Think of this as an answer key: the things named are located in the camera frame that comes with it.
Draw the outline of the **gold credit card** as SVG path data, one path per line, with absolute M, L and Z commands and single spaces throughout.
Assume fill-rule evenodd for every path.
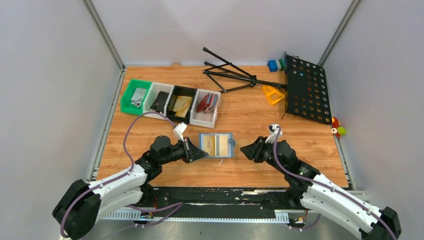
M 215 142 L 216 137 L 213 134 L 205 134 L 202 136 L 203 150 L 207 152 L 210 157 L 214 157 L 216 155 Z

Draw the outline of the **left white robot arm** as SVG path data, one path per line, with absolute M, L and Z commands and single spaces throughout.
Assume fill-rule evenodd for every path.
M 169 137 L 155 138 L 149 150 L 130 167 L 101 180 L 74 181 L 52 211 L 64 238 L 78 240 L 106 215 L 129 205 L 149 206 L 153 201 L 150 181 L 162 173 L 163 165 L 183 160 L 193 163 L 208 157 L 188 137 L 172 144 Z

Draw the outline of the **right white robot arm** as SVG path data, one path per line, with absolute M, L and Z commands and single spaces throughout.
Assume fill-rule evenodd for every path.
M 398 213 L 373 206 L 332 183 L 323 173 L 297 157 L 286 140 L 267 143 L 260 136 L 240 151 L 255 163 L 266 162 L 289 183 L 286 204 L 304 207 L 339 224 L 360 240 L 397 240 L 402 233 Z

